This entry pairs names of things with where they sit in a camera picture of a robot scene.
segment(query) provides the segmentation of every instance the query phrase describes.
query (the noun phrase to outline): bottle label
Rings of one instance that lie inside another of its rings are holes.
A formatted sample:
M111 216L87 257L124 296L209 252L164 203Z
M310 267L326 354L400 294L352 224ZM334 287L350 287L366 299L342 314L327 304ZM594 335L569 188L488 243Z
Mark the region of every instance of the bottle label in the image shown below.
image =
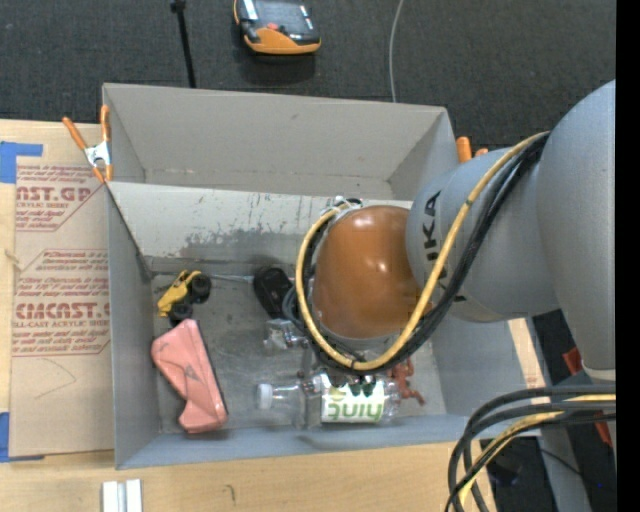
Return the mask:
M353 394L348 385L329 391L322 397L323 423L377 423L384 411L384 383L376 382L369 396Z

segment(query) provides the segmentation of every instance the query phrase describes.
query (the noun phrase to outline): orange device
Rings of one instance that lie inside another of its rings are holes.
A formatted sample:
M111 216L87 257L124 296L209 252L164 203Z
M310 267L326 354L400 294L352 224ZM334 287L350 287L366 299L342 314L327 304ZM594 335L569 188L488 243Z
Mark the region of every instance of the orange device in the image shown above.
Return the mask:
M300 55L320 48L311 8L301 0L234 0L233 17L258 54Z

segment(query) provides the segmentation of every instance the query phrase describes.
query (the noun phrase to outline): blue tape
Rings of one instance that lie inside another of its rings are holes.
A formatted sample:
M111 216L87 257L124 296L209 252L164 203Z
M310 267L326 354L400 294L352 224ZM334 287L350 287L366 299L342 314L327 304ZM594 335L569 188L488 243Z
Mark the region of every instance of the blue tape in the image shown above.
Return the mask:
M9 457L9 413L0 412L0 464L19 460L40 460L42 455L32 457Z
M42 144L0 141L0 183L16 182L18 156L42 156Z
M9 413L0 412L0 462L9 462Z

